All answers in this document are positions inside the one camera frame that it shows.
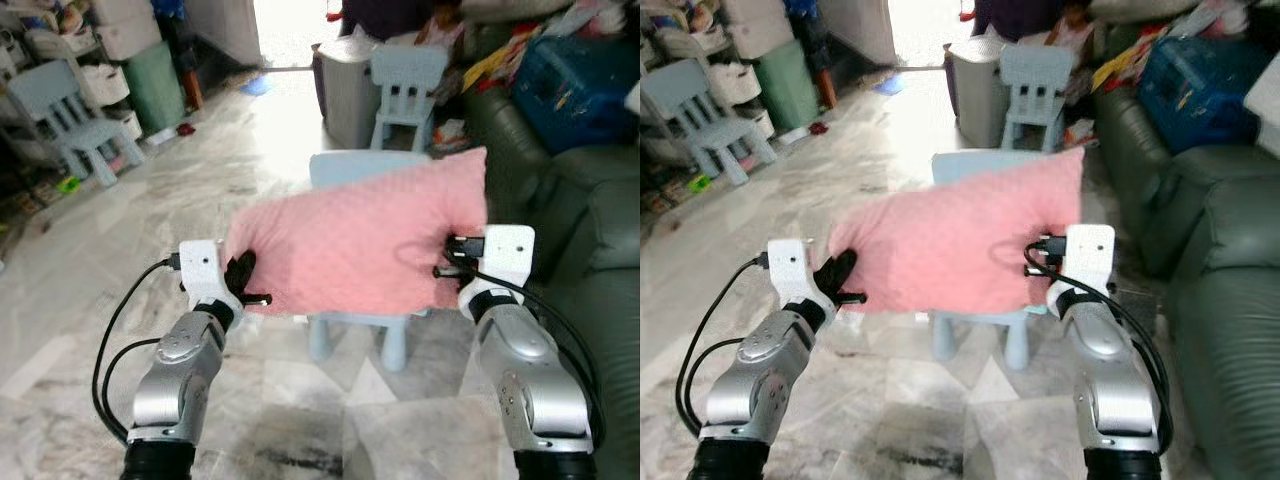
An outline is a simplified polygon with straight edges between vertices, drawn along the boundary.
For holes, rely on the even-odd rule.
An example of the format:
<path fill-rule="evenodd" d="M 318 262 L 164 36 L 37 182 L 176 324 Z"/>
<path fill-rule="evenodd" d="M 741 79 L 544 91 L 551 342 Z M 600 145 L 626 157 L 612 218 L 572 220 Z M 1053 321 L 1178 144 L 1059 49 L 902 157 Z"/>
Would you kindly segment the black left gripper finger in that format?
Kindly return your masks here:
<path fill-rule="evenodd" d="M 822 293 L 838 293 L 844 283 L 850 278 L 858 261 L 858 255 L 852 250 L 827 259 L 815 271 L 815 285 Z"/>
<path fill-rule="evenodd" d="M 244 293 L 256 265 L 256 257 L 252 250 L 246 250 L 228 261 L 227 287 L 230 293 Z"/>

